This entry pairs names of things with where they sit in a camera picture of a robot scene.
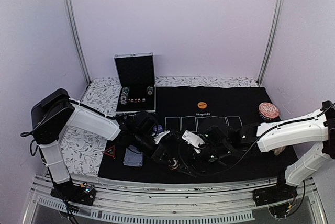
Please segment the short poker chip stack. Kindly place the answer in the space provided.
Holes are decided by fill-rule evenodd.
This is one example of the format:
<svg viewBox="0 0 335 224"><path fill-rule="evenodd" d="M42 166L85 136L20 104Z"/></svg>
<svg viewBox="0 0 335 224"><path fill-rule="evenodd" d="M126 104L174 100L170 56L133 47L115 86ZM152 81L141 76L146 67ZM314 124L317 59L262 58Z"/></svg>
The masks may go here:
<svg viewBox="0 0 335 224"><path fill-rule="evenodd" d="M153 86L148 86L148 87L147 87L147 94L148 94L148 95L152 95L152 94L153 94L153 91L154 91Z"/></svg>

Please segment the long poker chip stack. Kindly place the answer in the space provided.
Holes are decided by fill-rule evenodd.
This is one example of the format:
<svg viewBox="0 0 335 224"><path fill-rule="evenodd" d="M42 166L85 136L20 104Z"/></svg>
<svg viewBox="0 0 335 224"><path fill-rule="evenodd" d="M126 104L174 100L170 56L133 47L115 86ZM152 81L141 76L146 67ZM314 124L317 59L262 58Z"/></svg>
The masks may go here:
<svg viewBox="0 0 335 224"><path fill-rule="evenodd" d="M122 105L127 104L127 102L128 102L128 97L129 97L129 88L124 87L124 88L121 90L120 103L121 103Z"/></svg>

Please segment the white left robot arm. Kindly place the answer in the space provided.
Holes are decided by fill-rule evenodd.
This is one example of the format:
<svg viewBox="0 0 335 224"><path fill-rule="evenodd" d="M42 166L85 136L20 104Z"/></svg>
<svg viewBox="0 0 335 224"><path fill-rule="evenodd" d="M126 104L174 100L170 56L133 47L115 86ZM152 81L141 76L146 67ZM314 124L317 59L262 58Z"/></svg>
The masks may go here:
<svg viewBox="0 0 335 224"><path fill-rule="evenodd" d="M135 118L111 117L70 99L65 89L58 89L31 109L33 135L38 145L57 143L63 154L62 168L68 173L84 174L83 166L91 168L88 175L143 183L178 184L183 178L166 164L159 164L153 154L159 145L149 132L136 126L138 120L153 121L150 114Z"/></svg>

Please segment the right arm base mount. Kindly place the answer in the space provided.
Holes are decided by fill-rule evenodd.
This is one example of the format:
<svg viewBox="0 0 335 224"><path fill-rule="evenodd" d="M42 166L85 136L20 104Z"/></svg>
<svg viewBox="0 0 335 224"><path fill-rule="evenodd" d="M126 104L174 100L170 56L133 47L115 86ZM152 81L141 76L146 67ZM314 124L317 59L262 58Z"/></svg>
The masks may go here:
<svg viewBox="0 0 335 224"><path fill-rule="evenodd" d="M256 206L277 203L294 198L297 195L297 186L290 186L286 183L286 179L279 177L274 186L252 191L252 198Z"/></svg>

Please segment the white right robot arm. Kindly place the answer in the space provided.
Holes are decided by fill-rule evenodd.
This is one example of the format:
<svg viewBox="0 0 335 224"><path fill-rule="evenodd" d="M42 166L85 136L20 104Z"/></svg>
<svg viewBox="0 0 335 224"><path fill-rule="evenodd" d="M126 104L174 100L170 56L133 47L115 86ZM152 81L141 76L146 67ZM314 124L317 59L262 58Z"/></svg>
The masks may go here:
<svg viewBox="0 0 335 224"><path fill-rule="evenodd" d="M279 176L271 188L283 200L304 178L334 158L334 103L294 119L231 127L204 119L199 132L185 131L178 147L183 171L200 182Z"/></svg>

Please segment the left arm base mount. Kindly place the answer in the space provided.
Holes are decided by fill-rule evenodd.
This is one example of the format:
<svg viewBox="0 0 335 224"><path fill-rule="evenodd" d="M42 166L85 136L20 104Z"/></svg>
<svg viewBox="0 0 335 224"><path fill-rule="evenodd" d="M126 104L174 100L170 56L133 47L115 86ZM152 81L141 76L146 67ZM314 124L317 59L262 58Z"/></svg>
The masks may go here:
<svg viewBox="0 0 335 224"><path fill-rule="evenodd" d="M80 185L75 185L70 178L67 182L57 184L52 180L53 189L51 196L59 198L65 202L73 202L87 206L93 206L96 189L95 185L88 182L82 182Z"/></svg>

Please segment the blue patterned card deck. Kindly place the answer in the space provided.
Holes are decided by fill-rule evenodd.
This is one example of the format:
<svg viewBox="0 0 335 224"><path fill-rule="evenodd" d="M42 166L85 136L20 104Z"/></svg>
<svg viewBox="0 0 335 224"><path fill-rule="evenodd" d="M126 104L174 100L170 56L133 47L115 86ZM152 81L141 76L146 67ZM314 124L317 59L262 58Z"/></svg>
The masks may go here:
<svg viewBox="0 0 335 224"><path fill-rule="evenodd" d="M130 166L130 167L142 167L143 166L143 153L140 152L136 147L132 145L127 147L125 151L123 165Z"/></svg>

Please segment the orange black poker chips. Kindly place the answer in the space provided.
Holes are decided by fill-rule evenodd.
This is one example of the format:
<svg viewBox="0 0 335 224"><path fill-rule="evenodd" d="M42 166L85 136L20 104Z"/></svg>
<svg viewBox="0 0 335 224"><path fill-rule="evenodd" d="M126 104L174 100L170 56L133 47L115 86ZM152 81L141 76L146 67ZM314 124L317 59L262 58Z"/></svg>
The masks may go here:
<svg viewBox="0 0 335 224"><path fill-rule="evenodd" d="M169 169L172 171L176 171L179 168L179 162L176 159L172 160L172 164L169 165Z"/></svg>

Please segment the purple small blind button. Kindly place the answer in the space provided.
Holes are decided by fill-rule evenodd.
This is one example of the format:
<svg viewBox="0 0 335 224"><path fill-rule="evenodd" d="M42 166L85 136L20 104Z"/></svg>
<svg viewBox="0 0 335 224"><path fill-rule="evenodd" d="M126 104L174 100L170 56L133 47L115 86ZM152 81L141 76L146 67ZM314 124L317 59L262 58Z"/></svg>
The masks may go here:
<svg viewBox="0 0 335 224"><path fill-rule="evenodd" d="M163 127L161 125L154 126L153 131L155 133L161 133L163 131Z"/></svg>

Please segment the orange big blind button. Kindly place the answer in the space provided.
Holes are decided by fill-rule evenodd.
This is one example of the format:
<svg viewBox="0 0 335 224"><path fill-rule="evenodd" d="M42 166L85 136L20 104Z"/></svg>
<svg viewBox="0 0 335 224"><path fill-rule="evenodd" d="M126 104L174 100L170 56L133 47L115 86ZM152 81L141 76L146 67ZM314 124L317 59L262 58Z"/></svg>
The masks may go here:
<svg viewBox="0 0 335 224"><path fill-rule="evenodd" d="M199 109L205 109L205 108L207 108L207 103L206 103L206 102L199 102L199 103L197 104L197 107L198 107Z"/></svg>

